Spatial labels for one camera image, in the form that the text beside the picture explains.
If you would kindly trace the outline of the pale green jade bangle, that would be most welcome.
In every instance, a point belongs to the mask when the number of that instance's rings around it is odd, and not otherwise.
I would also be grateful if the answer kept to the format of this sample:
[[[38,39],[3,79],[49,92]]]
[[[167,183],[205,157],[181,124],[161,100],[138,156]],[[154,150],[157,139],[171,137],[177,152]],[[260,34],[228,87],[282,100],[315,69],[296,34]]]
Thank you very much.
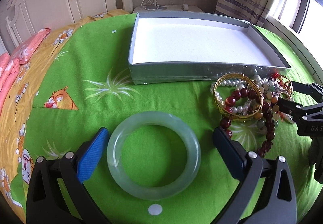
[[[180,118],[146,111],[133,114],[114,129],[106,157],[121,189],[139,199],[159,201],[193,182],[201,148],[194,131]]]

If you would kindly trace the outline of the dark framed window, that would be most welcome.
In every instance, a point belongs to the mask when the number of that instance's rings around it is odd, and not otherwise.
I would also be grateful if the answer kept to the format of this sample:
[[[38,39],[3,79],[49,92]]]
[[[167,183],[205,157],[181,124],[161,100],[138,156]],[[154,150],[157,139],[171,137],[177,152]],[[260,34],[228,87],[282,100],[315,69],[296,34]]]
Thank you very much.
[[[293,32],[311,52],[322,49],[322,0],[274,0],[265,23]]]

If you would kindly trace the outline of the yellow floral bed sheet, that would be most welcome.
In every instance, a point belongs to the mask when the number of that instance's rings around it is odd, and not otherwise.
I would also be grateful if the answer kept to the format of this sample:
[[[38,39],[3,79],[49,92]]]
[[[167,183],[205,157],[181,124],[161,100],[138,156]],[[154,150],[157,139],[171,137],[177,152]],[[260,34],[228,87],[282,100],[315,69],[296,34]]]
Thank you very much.
[[[25,223],[25,202],[28,183],[22,178],[27,120],[33,99],[50,65],[62,56],[62,48],[76,30],[93,21],[126,15],[112,9],[96,16],[87,16],[59,29],[51,29],[29,61],[20,66],[1,110],[1,208],[8,206],[9,216],[1,213],[1,223]]]

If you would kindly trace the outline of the green cartoon bed sheet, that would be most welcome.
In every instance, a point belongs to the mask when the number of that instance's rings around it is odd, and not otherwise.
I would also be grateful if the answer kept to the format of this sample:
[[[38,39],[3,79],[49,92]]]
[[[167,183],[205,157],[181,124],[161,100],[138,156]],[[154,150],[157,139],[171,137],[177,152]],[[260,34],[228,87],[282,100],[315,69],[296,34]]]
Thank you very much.
[[[57,159],[76,151],[100,127],[110,133],[126,118],[146,111],[170,113],[196,133],[201,148],[199,172],[183,192],[157,202],[127,194],[113,180],[101,158],[85,181],[95,202],[113,223],[210,223],[238,185],[212,143],[219,125],[211,82],[134,85],[128,51],[136,16],[86,19],[51,33],[19,70],[9,99],[16,122],[18,155],[10,176],[11,198],[26,198],[36,158]],[[277,113],[275,139],[266,158],[287,158],[297,196],[297,220],[314,204],[322,185],[313,178],[308,162],[311,139],[299,137],[295,124]],[[136,129],[122,149],[122,165],[139,185],[160,187],[178,178],[186,164],[186,149],[175,132],[157,125]]]

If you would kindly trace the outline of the grey shallow cardboard tray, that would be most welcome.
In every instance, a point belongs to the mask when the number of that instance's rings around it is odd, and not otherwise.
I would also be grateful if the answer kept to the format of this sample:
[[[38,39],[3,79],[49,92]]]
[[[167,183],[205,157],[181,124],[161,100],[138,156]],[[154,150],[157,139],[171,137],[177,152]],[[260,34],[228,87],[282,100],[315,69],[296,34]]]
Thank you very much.
[[[226,73],[264,77],[291,68],[253,24],[180,11],[137,13],[128,63],[135,84],[216,80]]]

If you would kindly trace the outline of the pink folded quilt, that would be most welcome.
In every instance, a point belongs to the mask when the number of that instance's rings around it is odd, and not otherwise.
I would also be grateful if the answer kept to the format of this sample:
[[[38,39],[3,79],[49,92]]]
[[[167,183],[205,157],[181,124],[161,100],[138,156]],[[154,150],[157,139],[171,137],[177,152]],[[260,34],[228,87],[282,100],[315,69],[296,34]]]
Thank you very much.
[[[17,46],[13,53],[1,55],[1,110],[5,98],[20,72],[20,66],[26,64],[43,39],[50,33],[50,28],[36,32],[27,41]]]

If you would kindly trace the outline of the white nightstand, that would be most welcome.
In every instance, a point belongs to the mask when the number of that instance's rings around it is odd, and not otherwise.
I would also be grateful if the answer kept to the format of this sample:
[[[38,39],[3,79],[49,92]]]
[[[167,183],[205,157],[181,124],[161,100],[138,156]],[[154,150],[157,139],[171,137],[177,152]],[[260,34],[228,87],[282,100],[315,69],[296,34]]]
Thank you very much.
[[[181,11],[181,12],[199,12],[204,13],[202,9],[197,6],[188,4],[184,5],[141,5],[133,10],[133,13],[141,12],[165,12],[165,11]]]

